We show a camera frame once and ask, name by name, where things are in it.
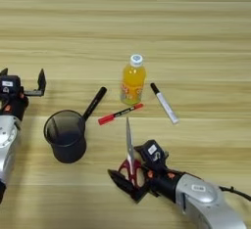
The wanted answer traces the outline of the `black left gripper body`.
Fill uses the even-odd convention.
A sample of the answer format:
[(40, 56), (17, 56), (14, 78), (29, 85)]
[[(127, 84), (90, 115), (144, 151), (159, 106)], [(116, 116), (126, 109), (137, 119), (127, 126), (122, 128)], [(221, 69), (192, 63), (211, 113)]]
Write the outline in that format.
[(22, 119), (29, 104), (29, 97), (41, 97), (42, 90), (25, 91), (20, 93), (0, 93), (0, 115), (13, 115)]

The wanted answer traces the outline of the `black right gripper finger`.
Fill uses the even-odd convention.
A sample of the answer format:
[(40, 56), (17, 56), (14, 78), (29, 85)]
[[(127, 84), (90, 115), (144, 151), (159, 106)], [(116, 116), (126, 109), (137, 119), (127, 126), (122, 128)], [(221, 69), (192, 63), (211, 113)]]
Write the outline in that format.
[(108, 173), (114, 183), (124, 192), (126, 192), (135, 202), (140, 202), (146, 195), (145, 187), (136, 188), (129, 180), (116, 170), (109, 169)]

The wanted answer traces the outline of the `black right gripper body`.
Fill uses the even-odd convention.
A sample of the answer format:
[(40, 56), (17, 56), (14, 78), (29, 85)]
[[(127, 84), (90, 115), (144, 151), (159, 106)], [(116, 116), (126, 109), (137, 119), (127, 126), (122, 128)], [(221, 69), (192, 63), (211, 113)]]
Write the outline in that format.
[(144, 184), (132, 191), (131, 197), (138, 203), (147, 193), (155, 197), (163, 196), (174, 204), (176, 203), (176, 186), (183, 173), (167, 168), (156, 171), (143, 168)]

